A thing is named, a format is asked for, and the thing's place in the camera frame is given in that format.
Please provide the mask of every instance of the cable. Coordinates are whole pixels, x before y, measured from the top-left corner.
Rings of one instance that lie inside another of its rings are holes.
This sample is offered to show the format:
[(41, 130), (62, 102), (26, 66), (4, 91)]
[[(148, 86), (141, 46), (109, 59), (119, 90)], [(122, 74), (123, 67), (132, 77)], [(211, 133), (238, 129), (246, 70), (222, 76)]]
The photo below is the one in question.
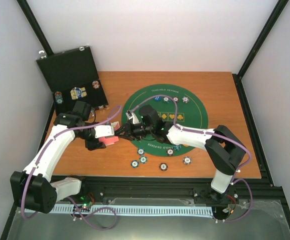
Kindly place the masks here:
[(227, 197), (234, 202), (235, 206), (234, 206), (234, 208), (232, 208), (234, 210), (236, 205), (237, 205), (236, 200), (231, 195), (227, 195)]
[[(41, 149), (38, 157), (37, 157), (37, 160), (35, 162), (35, 165), (37, 166), (38, 163), (40, 162), (44, 152), (46, 151), (46, 149), (49, 147), (49, 145), (61, 134), (63, 133), (66, 133), (68, 131), (74, 131), (74, 130), (82, 130), (82, 129), (91, 129), (91, 128), (94, 128), (96, 126), (99, 126), (99, 125), (103, 125), (105, 124), (107, 121), (110, 121), (112, 120), (113, 118), (115, 118), (121, 111), (122, 111), (122, 106), (121, 105), (118, 105), (117, 107), (119, 107), (119, 109), (117, 110), (117, 112), (111, 116), (110, 118), (104, 120), (104, 121), (101, 121), (99, 123), (96, 123), (96, 124), (93, 124), (93, 125), (88, 125), (88, 126), (77, 126), (77, 127), (72, 127), (72, 128), (68, 128), (68, 129), (65, 129), (63, 131), (60, 131), (59, 133), (55, 134), (54, 135), (54, 139), (50, 139), (46, 145)], [(33, 176), (33, 173), (35, 171), (36, 167), (33, 167), (32, 170), (30, 171), (28, 177), (27, 177), (27, 180), (26, 180), (26, 183), (25, 183), (25, 186), (24, 186), (24, 190), (23, 190), (23, 194), (21, 196), (21, 203), (20, 203), (20, 212), (21, 212), (21, 216), (23, 217), (23, 219), (25, 220), (29, 220), (31, 219), (32, 217), (34, 217), (36, 214), (37, 214), (37, 211), (34, 212), (31, 216), (26, 216), (25, 215), (25, 199), (26, 199), (26, 194), (27, 194), (27, 190), (29, 188), (29, 185), (30, 185), (30, 181), (31, 181), (31, 178)]]
[(93, 118), (93, 122), (92, 122), (92, 124), (93, 123), (95, 123), (96, 122), (96, 111), (95, 111), (95, 109), (93, 108), (90, 112), (92, 112), (92, 111), (94, 111), (94, 116), (90, 116), (88, 119), (91, 119), (91, 118)]
[(242, 216), (240, 216), (240, 217), (238, 217), (238, 218), (235, 218), (235, 219), (233, 219), (233, 220), (224, 221), (224, 223), (234, 223), (234, 222), (236, 222), (236, 221), (238, 221), (238, 220), (241, 220), (242, 218), (246, 217), (247, 214), (249, 214), (249, 212), (252, 210), (252, 207), (253, 207), (253, 195), (252, 195), (252, 190), (251, 190), (249, 184), (247, 183), (247, 181), (245, 181), (245, 179), (243, 179), (243, 178), (238, 178), (238, 179), (236, 179), (236, 180), (233, 182), (233, 185), (236, 184), (237, 182), (240, 182), (240, 181), (242, 181), (242, 182), (244, 182), (244, 183), (246, 184), (246, 187), (247, 187), (247, 189), (248, 189), (248, 191), (249, 191), (249, 197), (250, 197), (249, 208), (247, 209), (247, 211), (246, 211)]
[[(168, 95), (163, 95), (163, 94), (159, 94), (159, 95), (151, 96), (151, 97), (145, 99), (145, 100), (142, 101), (140, 104), (136, 105), (132, 110), (130, 110), (130, 112), (133, 113), (133, 112), (134, 112), (136, 109), (138, 109), (142, 104), (144, 104), (144, 103), (146, 103), (148, 100), (153, 99), (153, 98), (156, 98), (156, 97), (167, 97), (167, 98), (171, 99), (171, 100), (173, 101), (174, 105), (175, 105), (175, 116), (177, 116), (177, 111), (178, 111), (177, 103), (174, 101), (174, 99), (173, 99), (172, 97), (170, 97), (170, 96), (168, 96)], [(237, 141), (235, 141), (235, 140), (232, 140), (232, 139), (230, 139), (230, 138), (228, 138), (228, 137), (226, 137), (226, 136), (223, 136), (223, 135), (220, 135), (220, 134), (217, 134), (217, 133), (213, 133), (213, 132), (208, 132), (208, 131), (201, 131), (201, 130), (196, 130), (196, 129), (195, 129), (195, 130), (194, 130), (194, 129), (188, 129), (188, 128), (186, 128), (186, 127), (181, 128), (181, 127), (179, 127), (179, 126), (176, 124), (176, 117), (174, 117), (173, 125), (174, 125), (177, 129), (182, 130), (182, 131), (191, 132), (191, 133), (198, 133), (198, 134), (207, 134), (207, 135), (212, 135), (212, 136), (214, 136), (214, 137), (217, 137), (217, 138), (223, 139), (223, 140), (225, 140), (225, 141), (228, 141), (228, 142), (230, 142), (230, 143), (232, 143), (232, 144), (234, 144), (234, 145), (240, 147), (241, 149), (243, 149), (243, 150), (247, 153), (247, 155), (248, 155), (248, 159), (247, 159), (244, 163), (242, 163), (241, 165), (239, 165), (239, 166), (237, 167), (237, 169), (236, 169), (236, 171), (235, 171), (233, 177), (231, 178), (230, 182), (232, 182), (232, 183), (231, 183), (232, 185), (236, 184), (236, 183), (239, 182), (239, 181), (243, 181), (243, 182), (246, 184), (246, 186), (247, 186), (247, 188), (248, 188), (248, 191), (249, 191), (249, 195), (250, 195), (250, 206), (249, 206), (248, 210), (247, 210), (247, 211), (246, 211), (242, 216), (240, 216), (240, 217), (238, 217), (238, 218), (236, 218), (236, 219), (234, 219), (234, 220), (230, 220), (230, 221), (226, 221), (226, 222), (227, 222), (227, 223), (232, 223), (232, 222), (238, 221), (238, 220), (242, 219), (243, 217), (245, 217), (245, 216), (246, 216), (246, 215), (251, 211), (251, 209), (252, 209), (252, 204), (253, 204), (253, 203), (252, 203), (252, 202), (253, 202), (252, 191), (251, 191), (251, 188), (250, 188), (249, 184), (248, 184), (244, 179), (239, 178), (239, 179), (237, 179), (237, 180), (235, 180), (235, 181), (233, 181), (233, 180), (235, 179), (235, 176), (236, 176), (237, 172), (240, 170), (240, 168), (243, 167), (243, 166), (245, 166), (246, 164), (248, 164), (248, 163), (252, 160), (252, 154), (251, 154), (251, 152), (250, 152), (250, 151), (249, 151), (245, 146), (243, 146), (242, 144), (240, 144), (239, 142), (237, 142)]]
[[(104, 207), (101, 207), (101, 208), (99, 208), (99, 209), (91, 212), (87, 216), (84, 216), (82, 214), (79, 206), (77, 206), (76, 202), (70, 196), (68, 196), (67, 199), (69, 199), (74, 204), (74, 206), (76, 208), (75, 211), (78, 212), (78, 214), (80, 215), (81, 219), (84, 220), (84, 222), (87, 223), (93, 229), (100, 230), (100, 231), (104, 231), (104, 230), (112, 229), (115, 226), (115, 224), (117, 223), (117, 214), (116, 214), (115, 210), (113, 208), (111, 208), (111, 207), (104, 206)], [(93, 216), (95, 213), (97, 213), (97, 212), (99, 212), (101, 210), (110, 210), (114, 214), (114, 216), (115, 216), (115, 221), (109, 227), (101, 228), (101, 227), (95, 226), (95, 225), (93, 225), (93, 224), (91, 224), (91, 223), (89, 223), (87, 221), (87, 218)]]
[(109, 114), (108, 114), (108, 117), (107, 117), (107, 124), (110, 123), (110, 120), (112, 119), (111, 118), (111, 115), (113, 114), (114, 110), (117, 109), (118, 107), (122, 107), (121, 105), (117, 105), (116, 107), (114, 107), (112, 110), (110, 110)]
[[(178, 112), (178, 107), (177, 107), (177, 103), (174, 101), (174, 99), (171, 97), (171, 96), (168, 96), (168, 95), (163, 95), (163, 94), (160, 94), (160, 95), (155, 95), (155, 96), (151, 96), (147, 99), (145, 99), (144, 101), (142, 101), (140, 104), (136, 105), (132, 110), (130, 110), (131, 113), (133, 113), (136, 109), (138, 109), (141, 105), (143, 105), (144, 103), (146, 103), (148, 100), (151, 100), (153, 98), (156, 98), (156, 97), (167, 97), (169, 99), (171, 99), (175, 105), (175, 116), (177, 116), (177, 112)], [(241, 167), (245, 166), (246, 164), (248, 164), (251, 160), (252, 160), (252, 154), (251, 152), (245, 147), (243, 146), (242, 144), (240, 144), (239, 142), (235, 141), (235, 140), (232, 140), (226, 136), (223, 136), (223, 135), (220, 135), (220, 134), (217, 134), (217, 133), (213, 133), (213, 132), (208, 132), (208, 131), (201, 131), (201, 130), (196, 130), (196, 129), (188, 129), (186, 127), (183, 127), (182, 129), (176, 124), (176, 117), (174, 117), (174, 120), (173, 120), (173, 125), (179, 129), (179, 130), (182, 130), (182, 131), (186, 131), (186, 132), (190, 132), (190, 133), (198, 133), (198, 134), (206, 134), (206, 135), (212, 135), (214, 137), (217, 137), (217, 138), (220, 138), (220, 139), (223, 139), (223, 140), (226, 140), (238, 147), (240, 147), (241, 149), (243, 149), (247, 155), (248, 155), (248, 159), (242, 163), (241, 165), (239, 165), (237, 167), (237, 170), (236, 172), (234, 173), (233, 177), (231, 178), (231, 182), (233, 182), (233, 180), (235, 179), (235, 176), (237, 174), (237, 172), (240, 170)]]

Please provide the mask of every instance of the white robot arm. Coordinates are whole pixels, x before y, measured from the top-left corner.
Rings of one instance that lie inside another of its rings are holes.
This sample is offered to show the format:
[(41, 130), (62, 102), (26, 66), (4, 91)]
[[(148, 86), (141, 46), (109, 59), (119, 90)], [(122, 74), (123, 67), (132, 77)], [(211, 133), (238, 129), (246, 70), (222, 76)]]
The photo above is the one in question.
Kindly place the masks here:
[[(147, 135), (152, 135), (160, 143), (171, 145), (185, 144), (200, 148), (208, 152), (216, 167), (211, 188), (219, 194), (223, 194), (227, 190), (237, 167), (245, 155), (243, 150), (228, 142), (225, 143), (225, 147), (222, 147), (221, 140), (208, 134), (222, 134), (239, 142), (227, 127), (218, 126), (215, 129), (198, 129), (184, 127), (179, 124), (173, 125), (171, 122), (164, 122), (158, 117), (157, 112), (150, 105), (145, 105), (139, 109), (142, 122), (137, 119), (134, 113), (127, 112), (128, 121), (116, 131), (110, 125), (99, 125), (79, 130), (79, 127), (90, 124), (84, 122), (88, 119), (90, 106), (86, 107), (87, 103), (80, 104), (83, 106), (79, 107), (79, 110), (76, 109), (75, 111), (74, 108), (72, 113), (61, 113), (57, 116), (54, 122), (55, 126), (37, 156), (24, 168), (23, 172), (16, 171), (11, 176), (10, 183), (14, 202), (17, 206), (21, 205), (25, 182), (33, 168), (35, 169), (25, 198), (25, 207), (27, 209), (49, 213), (56, 202), (76, 195), (81, 191), (82, 182), (76, 177), (67, 177), (64, 180), (50, 183), (55, 166), (75, 137), (84, 139), (85, 146), (89, 150), (106, 147), (99, 142), (98, 138), (100, 137), (118, 136), (127, 140), (140, 140)], [(55, 137), (60, 132), (74, 127), (76, 130), (68, 130)]]

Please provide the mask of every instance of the white wall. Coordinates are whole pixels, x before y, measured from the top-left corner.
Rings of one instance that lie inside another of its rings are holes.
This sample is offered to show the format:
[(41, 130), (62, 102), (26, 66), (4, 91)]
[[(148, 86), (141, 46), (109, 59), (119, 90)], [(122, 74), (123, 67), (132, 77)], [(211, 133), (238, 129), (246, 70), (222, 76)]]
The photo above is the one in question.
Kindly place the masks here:
[(13, 202), (10, 176), (35, 156), (52, 106), (35, 62), (41, 49), (17, 2), (0, 0), (0, 236)]
[(290, 207), (290, 1), (243, 85), (275, 185)]
[(237, 73), (277, 0), (28, 0), (51, 48), (99, 71)]

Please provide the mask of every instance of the black aluminum frame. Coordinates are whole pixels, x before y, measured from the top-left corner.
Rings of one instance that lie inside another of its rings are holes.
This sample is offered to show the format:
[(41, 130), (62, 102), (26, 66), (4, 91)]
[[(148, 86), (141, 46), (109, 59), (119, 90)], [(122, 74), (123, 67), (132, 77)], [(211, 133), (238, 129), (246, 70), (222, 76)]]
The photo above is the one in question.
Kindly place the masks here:
[[(233, 80), (236, 86), (237, 95), (245, 117), (251, 142), (256, 155), (257, 163), (261, 173), (261, 179), (248, 179), (247, 182), (253, 193), (254, 199), (260, 200), (280, 200), (290, 228), (290, 209), (285, 198), (282, 187), (274, 186), (271, 173), (264, 155), (262, 144), (256, 129), (252, 112), (246, 98), (245, 90), (242, 84), (242, 78), (253, 59), (261, 48), (263, 42), (279, 18), (281, 12), (289, 0), (278, 0), (275, 8), (260, 32), (255, 44), (250, 50), (246, 60), (237, 74), (233, 74)], [(29, 24), (33, 28), (38, 40), (48, 56), (53, 55), (51, 49), (39, 23), (37, 22), (29, 4), (26, 0), (17, 0)], [(52, 106), (50, 114), (41, 138), (40, 146), (44, 144), (48, 128), (50, 126), (54, 107)], [(52, 181), (58, 181), (66, 176), (53, 176)], [(211, 178), (155, 178), (155, 177), (86, 177), (87, 187), (94, 193), (95, 200), (102, 202), (104, 198), (193, 198), (195, 188), (204, 187), (210, 184)], [(249, 192), (244, 183), (237, 183), (235, 190), (240, 198), (248, 199)], [(1, 235), (1, 240), (6, 240), (15, 216), (17, 207), (13, 204), (5, 228)]]

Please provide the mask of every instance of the wooden table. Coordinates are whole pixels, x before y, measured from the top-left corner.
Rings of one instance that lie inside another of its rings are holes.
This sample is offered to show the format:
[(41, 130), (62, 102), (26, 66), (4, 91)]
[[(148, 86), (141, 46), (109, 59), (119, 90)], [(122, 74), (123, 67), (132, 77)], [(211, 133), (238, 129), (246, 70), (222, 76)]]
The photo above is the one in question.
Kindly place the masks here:
[[(105, 120), (110, 110), (117, 105), (124, 106), (127, 99), (137, 90), (153, 84), (173, 84), (190, 90), (203, 102), (208, 113), (208, 127), (227, 126), (252, 152), (250, 164), (241, 169), (237, 176), (261, 178), (253, 151), (252, 142), (236, 92), (231, 72), (100, 72), (102, 86), (109, 108), (98, 110), (98, 122)], [(49, 126), (53, 125), (55, 115)], [(114, 119), (121, 122), (121, 114)], [(54, 175), (111, 176), (111, 177), (189, 177), (212, 178), (215, 167), (206, 151), (194, 149), (190, 152), (192, 163), (183, 164), (178, 157), (148, 155), (148, 162), (138, 168), (131, 167), (131, 161), (139, 158), (136, 147), (121, 139), (106, 149), (88, 151), (82, 139), (76, 139), (65, 150)], [(168, 164), (167, 171), (159, 165)]]

